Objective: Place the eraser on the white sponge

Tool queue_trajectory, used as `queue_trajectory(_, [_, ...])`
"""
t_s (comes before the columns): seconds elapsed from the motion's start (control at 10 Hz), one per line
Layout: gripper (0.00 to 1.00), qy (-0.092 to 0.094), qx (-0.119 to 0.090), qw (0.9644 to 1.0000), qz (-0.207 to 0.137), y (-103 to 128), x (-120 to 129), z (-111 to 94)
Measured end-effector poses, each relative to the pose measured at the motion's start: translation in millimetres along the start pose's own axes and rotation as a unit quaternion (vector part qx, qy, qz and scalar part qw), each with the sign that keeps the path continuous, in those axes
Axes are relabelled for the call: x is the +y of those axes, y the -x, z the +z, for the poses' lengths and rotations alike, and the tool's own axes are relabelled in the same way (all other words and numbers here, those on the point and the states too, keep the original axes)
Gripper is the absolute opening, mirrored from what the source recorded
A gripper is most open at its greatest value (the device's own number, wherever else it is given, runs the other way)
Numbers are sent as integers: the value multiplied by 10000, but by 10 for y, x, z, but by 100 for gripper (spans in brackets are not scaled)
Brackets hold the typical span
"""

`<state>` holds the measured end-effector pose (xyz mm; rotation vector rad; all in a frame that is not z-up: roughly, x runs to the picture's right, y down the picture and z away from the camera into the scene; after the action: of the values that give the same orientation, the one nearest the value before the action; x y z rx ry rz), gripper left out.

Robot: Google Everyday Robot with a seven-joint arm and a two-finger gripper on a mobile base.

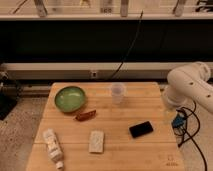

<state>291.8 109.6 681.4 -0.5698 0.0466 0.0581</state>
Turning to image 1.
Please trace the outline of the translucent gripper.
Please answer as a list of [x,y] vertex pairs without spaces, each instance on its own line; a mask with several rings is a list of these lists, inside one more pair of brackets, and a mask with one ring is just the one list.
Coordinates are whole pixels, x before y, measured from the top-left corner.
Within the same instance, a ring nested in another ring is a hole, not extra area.
[[175,117],[176,110],[173,106],[171,106],[166,101],[164,101],[163,104],[165,106],[165,108],[164,108],[164,123],[170,124]]

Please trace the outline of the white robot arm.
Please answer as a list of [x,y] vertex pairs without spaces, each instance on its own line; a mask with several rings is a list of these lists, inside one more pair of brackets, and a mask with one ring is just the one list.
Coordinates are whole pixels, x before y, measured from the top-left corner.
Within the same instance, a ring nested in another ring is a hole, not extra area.
[[210,77],[210,67],[204,62],[179,66],[168,73],[168,84],[162,92],[166,124],[173,121],[176,110],[183,107],[188,99],[213,114],[213,86],[208,83]]

